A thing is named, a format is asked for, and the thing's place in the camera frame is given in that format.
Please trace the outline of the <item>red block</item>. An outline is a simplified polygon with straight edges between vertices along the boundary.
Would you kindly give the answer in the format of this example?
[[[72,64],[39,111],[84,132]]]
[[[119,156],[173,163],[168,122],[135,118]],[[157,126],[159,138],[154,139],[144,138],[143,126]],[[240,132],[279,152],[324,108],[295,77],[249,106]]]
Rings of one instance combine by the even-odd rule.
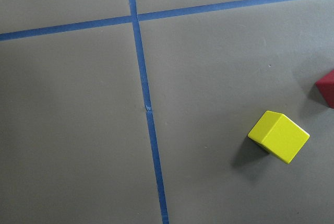
[[[327,105],[332,109],[334,104],[333,74],[334,70],[331,70],[328,74],[315,82],[315,85],[319,90],[320,94],[326,101]]]

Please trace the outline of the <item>yellow block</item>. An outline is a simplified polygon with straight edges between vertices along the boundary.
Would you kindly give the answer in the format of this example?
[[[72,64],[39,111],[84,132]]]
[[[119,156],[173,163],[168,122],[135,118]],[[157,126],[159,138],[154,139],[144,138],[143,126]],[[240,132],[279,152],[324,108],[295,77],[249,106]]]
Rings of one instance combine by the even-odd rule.
[[[267,152],[289,164],[310,134],[283,113],[266,111],[248,133],[248,138]]]

